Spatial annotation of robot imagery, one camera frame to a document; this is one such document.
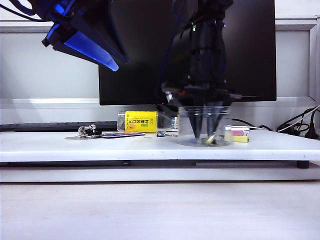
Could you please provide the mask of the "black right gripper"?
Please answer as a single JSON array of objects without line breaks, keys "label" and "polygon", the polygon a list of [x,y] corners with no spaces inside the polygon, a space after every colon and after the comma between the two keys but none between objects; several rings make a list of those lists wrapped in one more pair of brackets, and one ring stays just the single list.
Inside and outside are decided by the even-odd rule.
[{"label": "black right gripper", "polygon": [[182,79],[167,80],[162,85],[166,95],[184,103],[194,137],[200,138],[206,102],[207,134],[224,136],[229,122],[230,106],[223,102],[240,100],[242,95],[227,88],[225,80],[226,51],[193,50],[188,74]]}]

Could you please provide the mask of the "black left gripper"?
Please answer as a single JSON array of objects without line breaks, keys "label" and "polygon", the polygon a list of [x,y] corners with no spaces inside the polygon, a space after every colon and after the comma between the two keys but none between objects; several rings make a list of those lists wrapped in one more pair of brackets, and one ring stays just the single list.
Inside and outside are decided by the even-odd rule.
[{"label": "black left gripper", "polygon": [[32,0],[42,20],[53,26],[42,43],[56,51],[119,69],[113,57],[129,62],[111,16],[111,0]]}]

